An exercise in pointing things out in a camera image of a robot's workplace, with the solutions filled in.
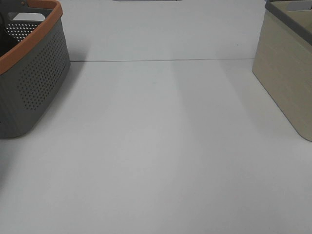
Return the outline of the grey perforated basket orange rim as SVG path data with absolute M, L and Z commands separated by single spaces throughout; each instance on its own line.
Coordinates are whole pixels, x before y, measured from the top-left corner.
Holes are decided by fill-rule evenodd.
M 57 0 L 0 3 L 0 137 L 28 133 L 62 86 L 70 58 Z

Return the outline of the beige bin with grey rim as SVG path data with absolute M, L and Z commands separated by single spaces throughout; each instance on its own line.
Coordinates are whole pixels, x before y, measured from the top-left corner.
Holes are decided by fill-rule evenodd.
M 304 139 L 312 139 L 312 2 L 268 0 L 253 74 Z

